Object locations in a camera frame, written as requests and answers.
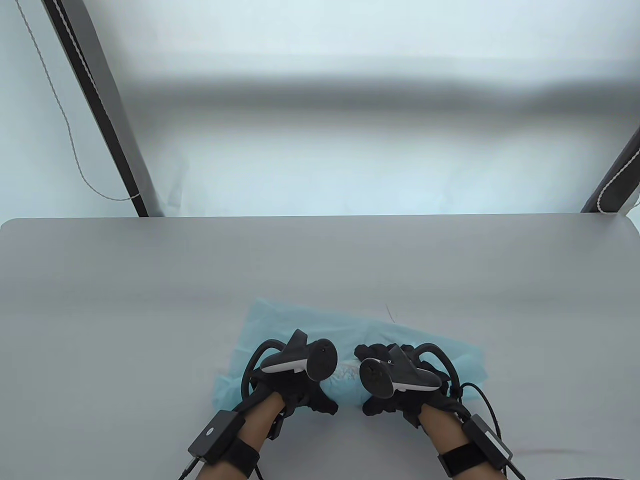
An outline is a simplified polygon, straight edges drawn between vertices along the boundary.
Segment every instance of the light blue cloth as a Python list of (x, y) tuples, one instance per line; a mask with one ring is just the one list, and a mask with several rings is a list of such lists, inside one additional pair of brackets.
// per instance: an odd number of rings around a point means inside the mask
[[(231, 410), (240, 403), (240, 382), (244, 369), (262, 342), (268, 339), (287, 342), (297, 328), (308, 335), (309, 342), (325, 338), (335, 345), (338, 366), (334, 374), (321, 382), (320, 386), (338, 405), (362, 405), (371, 396), (360, 383), (360, 362), (353, 354), (359, 344), (397, 343), (418, 346), (431, 342), (442, 348), (451, 359), (461, 382), (471, 381), (481, 385), (487, 378), (483, 367), (484, 355), (478, 347), (391, 322), (257, 300), (232, 353), (228, 375), (219, 376), (216, 380), (213, 396), (215, 409)], [(267, 350), (263, 358), (275, 352), (273, 349)], [(431, 362), (437, 369), (446, 371), (433, 355), (425, 353), (421, 358)]]

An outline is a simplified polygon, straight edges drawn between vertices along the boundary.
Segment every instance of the wrist tracker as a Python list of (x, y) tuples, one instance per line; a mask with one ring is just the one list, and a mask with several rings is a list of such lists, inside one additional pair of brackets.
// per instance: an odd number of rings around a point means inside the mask
[(462, 424), (462, 432), (470, 440), (469, 444), (438, 455), (448, 477), (455, 477), (470, 468), (488, 462), (496, 470), (509, 467), (518, 478), (524, 478), (511, 462), (513, 458), (511, 450), (478, 414), (472, 415)]
[(198, 461), (209, 465), (226, 461), (249, 478), (260, 454), (236, 437), (244, 422), (240, 413), (220, 410), (188, 448), (194, 458), (192, 466)]

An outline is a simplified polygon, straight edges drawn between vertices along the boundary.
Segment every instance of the black glove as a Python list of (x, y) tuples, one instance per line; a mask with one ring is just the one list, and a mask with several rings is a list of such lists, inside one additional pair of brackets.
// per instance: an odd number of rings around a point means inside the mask
[(338, 404), (327, 397), (320, 384), (311, 380), (304, 371), (265, 373), (256, 369), (251, 373), (250, 383), (254, 391), (260, 387), (279, 393), (286, 405), (284, 417), (290, 416), (299, 406), (330, 415), (338, 411)]
[[(388, 362), (391, 358), (389, 356), (389, 350), (396, 344), (385, 346), (383, 344), (373, 344), (370, 346), (358, 345), (354, 351), (355, 356), (359, 361), (363, 361), (365, 358), (377, 358), (383, 362)], [(457, 400), (447, 397), (449, 391), (449, 376), (437, 370), (429, 362), (420, 360), (419, 358), (412, 358), (411, 352), (414, 350), (411, 345), (402, 345), (401, 349), (408, 354), (408, 357), (412, 360), (413, 364), (419, 369), (429, 370), (435, 373), (442, 380), (442, 386), (439, 390), (432, 392), (419, 392), (416, 390), (407, 390), (406, 392), (395, 391), (394, 395), (388, 399), (382, 399), (377, 397), (371, 397), (362, 405), (362, 411), (365, 415), (377, 415), (382, 412), (396, 412), (400, 410), (403, 413), (403, 417), (414, 427), (420, 426), (420, 420), (418, 415), (422, 411), (422, 405), (430, 405), (439, 410), (446, 412), (455, 412), (459, 404)]]

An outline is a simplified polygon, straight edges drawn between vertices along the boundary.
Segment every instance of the cable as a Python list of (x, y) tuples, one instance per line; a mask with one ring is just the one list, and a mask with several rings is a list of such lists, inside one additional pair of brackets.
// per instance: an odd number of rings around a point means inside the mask
[(498, 418), (495, 416), (495, 412), (493, 411), (493, 407), (491, 406), (489, 399), (486, 397), (480, 387), (478, 387), (475, 383), (471, 383), (470, 381), (460, 385), (460, 398), (462, 398), (462, 392), (466, 387), (471, 387), (480, 394), (482, 400), (484, 400), (484, 404), (489, 409), (489, 414), (491, 415), (491, 420), (493, 420), (493, 426), (495, 427), (495, 434), (498, 436), (498, 438), (500, 438), (500, 440), (502, 440), (502, 432), (500, 431), (500, 426), (498, 425)]
[[(638, 151), (634, 154), (634, 156), (632, 156), (629, 161), (627, 163), (625, 163), (625, 165), (618, 170), (618, 172), (611, 178), (611, 180), (609, 180), (607, 182), (607, 184), (602, 188), (602, 190), (600, 190), (600, 194), (598, 195), (598, 200), (596, 201), (596, 207), (598, 208), (598, 212), (600, 213), (604, 213), (605, 215), (617, 215), (618, 212), (605, 212), (604, 210), (602, 210), (602, 207), (600, 206), (600, 201), (602, 199), (602, 195), (604, 195), (604, 191), (609, 188), (609, 186), (614, 182), (614, 180), (616, 180), (620, 174), (622, 172), (624, 172), (626, 170), (626, 168), (631, 165), (631, 163), (633, 162), (633, 160), (636, 159), (636, 157), (640, 155), (640, 148), (638, 149)], [(640, 202), (638, 202), (637, 204), (635, 204), (633, 207), (631, 207), (632, 209), (636, 208), (638, 205), (640, 205)]]
[[(78, 48), (78, 46), (76, 44), (76, 40), (74, 39), (74, 36), (71, 33), (71, 29), (69, 28), (69, 25), (67, 24), (65, 16), (62, 14), (62, 10), (60, 9), (60, 6), (58, 5), (57, 0), (53, 0), (53, 3), (56, 6), (56, 9), (58, 11), (58, 14), (60, 15), (60, 19), (62, 20), (62, 23), (65, 26), (65, 29), (67, 30), (67, 34), (69, 35), (69, 38), (71, 39), (71, 41), (72, 41), (72, 43), (74, 45), (74, 48), (76, 49), (76, 53), (78, 54), (78, 56), (80, 57), (80, 60), (82, 61), (82, 64), (83, 64), (83, 67), (84, 67), (84, 71), (86, 72), (86, 74), (89, 76), (89, 79), (91, 80), (91, 84), (93, 85), (93, 89), (95, 90), (95, 93), (98, 96), (98, 100), (100, 101), (102, 109), (104, 110), (105, 114), (107, 114), (107, 117), (108, 117), (109, 114), (107, 113), (106, 109), (104, 108), (104, 105), (102, 103), (102, 99), (100, 98), (100, 94), (98, 93), (98, 89), (97, 89), (97, 87), (95, 85), (95, 82), (93, 81), (93, 77), (92, 77), (91, 73), (89, 72), (89, 68), (86, 66), (86, 63), (84, 62), (83, 55), (82, 55), (82, 53), (80, 51), (80, 48)], [(78, 172), (80, 173), (80, 176), (82, 177), (82, 180), (84, 181), (84, 183), (91, 190), (93, 190), (95, 193), (100, 195), (102, 198), (106, 198), (107, 200), (112, 200), (114, 202), (126, 202), (128, 200), (133, 200), (134, 198), (139, 197), (140, 196), (140, 192), (136, 193), (133, 196), (128, 196), (127, 198), (113, 198), (111, 196), (107, 196), (107, 195), (97, 191), (89, 183), (89, 181), (86, 179), (86, 177), (84, 176), (84, 172), (82, 170), (82, 167), (80, 167), (80, 160), (78, 160), (78, 155), (77, 155), (77, 152), (76, 152), (76, 143), (74, 141), (74, 136), (73, 136), (72, 131), (71, 131), (71, 124), (69, 122), (67, 113), (65, 112), (65, 109), (63, 108), (62, 103), (60, 102), (60, 98), (58, 97), (58, 92), (56, 91), (56, 87), (54, 87), (53, 81), (51, 80), (51, 75), (49, 74), (49, 68), (47, 67), (47, 64), (44, 61), (44, 57), (42, 56), (42, 51), (40, 50), (40, 46), (38, 45), (38, 42), (36, 41), (36, 37), (33, 34), (33, 30), (31, 30), (31, 25), (29, 25), (27, 17), (24, 15), (24, 11), (22, 10), (22, 5), (20, 4), (20, 0), (15, 0), (15, 4), (18, 7), (18, 11), (20, 12), (20, 16), (22, 17), (22, 21), (24, 22), (24, 26), (27, 27), (27, 31), (29, 32), (29, 36), (31, 37), (31, 41), (33, 42), (33, 46), (35, 47), (36, 52), (38, 53), (38, 57), (40, 58), (40, 63), (42, 64), (42, 69), (44, 70), (44, 74), (47, 76), (47, 82), (49, 82), (49, 87), (51, 87), (51, 91), (53, 93), (53, 97), (56, 99), (56, 103), (58, 104), (58, 108), (60, 109), (60, 113), (62, 114), (62, 118), (64, 118), (65, 124), (67, 125), (67, 134), (69, 136), (69, 142), (71, 143), (71, 151), (73, 152), (74, 159), (76, 160), (76, 167), (78, 169)]]
[(200, 460), (198, 458), (194, 458), (193, 460), (191, 460), (189, 462), (189, 465), (187, 465), (187, 468), (185, 468), (184, 471), (182, 472), (182, 475), (180, 475), (180, 478), (178, 478), (178, 480), (184, 480), (185, 478), (187, 478), (187, 476), (196, 467), (199, 461)]
[(262, 472), (258, 468), (258, 465), (255, 466), (255, 474), (257, 475), (258, 480), (264, 480), (264, 478), (262, 478)]

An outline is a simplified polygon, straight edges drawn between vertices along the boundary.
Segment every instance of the wrist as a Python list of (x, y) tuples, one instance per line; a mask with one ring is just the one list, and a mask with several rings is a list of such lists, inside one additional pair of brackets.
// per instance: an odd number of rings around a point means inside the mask
[(462, 423), (453, 413), (422, 405), (418, 419), (439, 454), (469, 443), (469, 439), (462, 432)]

